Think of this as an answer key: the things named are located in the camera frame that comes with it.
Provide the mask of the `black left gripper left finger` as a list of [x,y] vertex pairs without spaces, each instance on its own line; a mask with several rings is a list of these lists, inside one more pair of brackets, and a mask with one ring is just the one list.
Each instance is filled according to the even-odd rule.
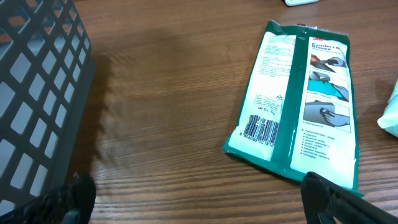
[[1,223],[88,224],[96,200],[89,175],[77,177],[32,201],[1,215]]

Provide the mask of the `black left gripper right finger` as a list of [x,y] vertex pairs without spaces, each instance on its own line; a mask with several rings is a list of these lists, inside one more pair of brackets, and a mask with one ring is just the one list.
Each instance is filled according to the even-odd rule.
[[397,223],[397,217],[314,172],[305,175],[300,193],[308,224]]

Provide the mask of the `green 3M package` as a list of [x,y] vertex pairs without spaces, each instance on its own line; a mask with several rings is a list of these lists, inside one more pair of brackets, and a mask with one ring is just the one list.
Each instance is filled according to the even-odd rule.
[[300,182],[358,192],[359,143],[346,34],[266,25],[227,154]]

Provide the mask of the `mint wet wipes pack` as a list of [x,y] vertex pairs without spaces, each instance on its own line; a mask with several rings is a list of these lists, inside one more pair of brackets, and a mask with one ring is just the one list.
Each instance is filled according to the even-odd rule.
[[398,137],[397,87],[398,82],[396,82],[394,86],[394,90],[388,100],[388,104],[383,112],[383,115],[377,121],[380,128],[395,137]]

